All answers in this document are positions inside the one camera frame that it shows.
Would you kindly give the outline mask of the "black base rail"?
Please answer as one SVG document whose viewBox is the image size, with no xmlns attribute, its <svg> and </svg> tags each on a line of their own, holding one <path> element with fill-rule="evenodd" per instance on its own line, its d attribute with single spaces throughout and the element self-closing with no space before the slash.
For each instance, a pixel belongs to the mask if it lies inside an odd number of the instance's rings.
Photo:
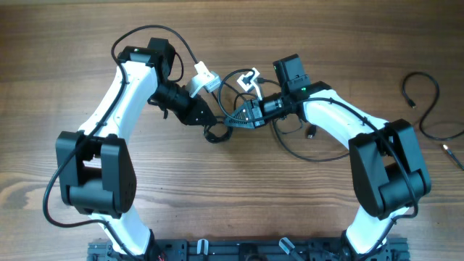
<svg viewBox="0 0 464 261">
<path fill-rule="evenodd" d="M 291 240 L 293 255 L 287 254 L 278 241 L 187 241 L 158 240 L 162 257 L 158 260 L 349 260 L 349 251 L 342 249 L 339 238 L 312 238 L 306 241 Z M 119 254 L 111 241 L 95 240 L 88 244 L 86 260 L 131 260 Z M 410 260 L 406 238 L 387 239 L 377 254 L 366 260 Z"/>
</svg>

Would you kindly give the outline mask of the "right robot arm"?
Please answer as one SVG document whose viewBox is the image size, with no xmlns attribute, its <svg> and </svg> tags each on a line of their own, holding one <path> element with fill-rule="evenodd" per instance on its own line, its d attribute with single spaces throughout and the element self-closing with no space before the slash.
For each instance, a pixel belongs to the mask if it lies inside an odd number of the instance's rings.
<svg viewBox="0 0 464 261">
<path fill-rule="evenodd" d="M 259 128 L 290 114 L 322 128 L 349 151 L 360 208 L 344 239 L 353 258 L 365 260 L 386 243 L 392 226 L 414 218 L 431 179 L 413 126 L 370 116 L 344 101 L 327 83 L 312 83 L 298 54 L 273 62 L 281 92 L 246 101 L 225 125 Z"/>
</svg>

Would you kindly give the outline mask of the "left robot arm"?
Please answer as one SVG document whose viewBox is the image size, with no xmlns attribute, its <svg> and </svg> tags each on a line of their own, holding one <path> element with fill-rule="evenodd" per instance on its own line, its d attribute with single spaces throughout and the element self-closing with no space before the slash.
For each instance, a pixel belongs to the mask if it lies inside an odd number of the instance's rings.
<svg viewBox="0 0 464 261">
<path fill-rule="evenodd" d="M 144 105 L 173 112 L 184 125 L 217 122 L 199 91 L 214 91 L 220 85 L 218 74 L 196 62 L 196 75 L 179 86 L 168 78 L 176 54 L 161 38 L 151 38 L 146 48 L 125 47 L 95 112 L 78 131 L 61 132 L 56 142 L 62 201 L 105 230 L 120 260 L 166 258 L 133 206 L 137 180 L 128 142 Z"/>
</svg>

